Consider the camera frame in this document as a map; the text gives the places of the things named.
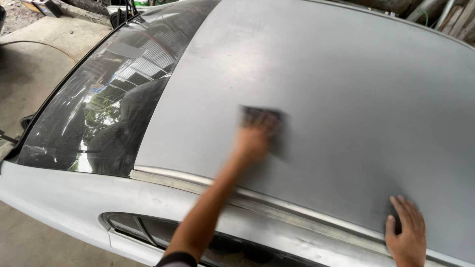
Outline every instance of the concrete floor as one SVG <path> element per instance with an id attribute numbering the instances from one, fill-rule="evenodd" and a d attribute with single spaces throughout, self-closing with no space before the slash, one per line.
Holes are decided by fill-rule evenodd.
<path id="1" fill-rule="evenodd" d="M 88 21 L 44 17 L 1 37 L 0 43 L 41 41 L 79 60 L 108 33 L 108 27 Z M 0 129 L 11 136 L 21 135 L 19 119 L 36 112 L 74 65 L 68 56 L 41 44 L 0 47 Z M 0 201 L 0 267 L 25 266 L 144 265 L 70 237 Z"/>

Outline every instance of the tinted rear window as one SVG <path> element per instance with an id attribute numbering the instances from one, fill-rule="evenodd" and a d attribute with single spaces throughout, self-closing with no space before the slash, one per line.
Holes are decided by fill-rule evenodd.
<path id="1" fill-rule="evenodd" d="M 19 163 L 129 175 L 172 71 L 218 2 L 179 2 L 120 28 L 53 97 L 28 135 Z"/>

